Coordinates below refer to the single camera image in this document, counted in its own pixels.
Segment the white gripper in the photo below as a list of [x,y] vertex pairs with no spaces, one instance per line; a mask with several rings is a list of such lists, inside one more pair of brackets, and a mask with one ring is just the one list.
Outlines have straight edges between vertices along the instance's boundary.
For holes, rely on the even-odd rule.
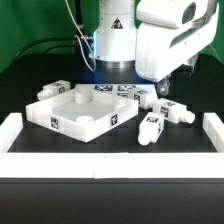
[[172,29],[142,23],[136,40],[137,74],[153,82],[161,80],[157,84],[157,91],[159,94],[168,94],[169,78],[166,76],[213,41],[218,14],[219,10],[216,10],[210,18],[203,19],[201,27],[192,27],[192,23],[187,23]]

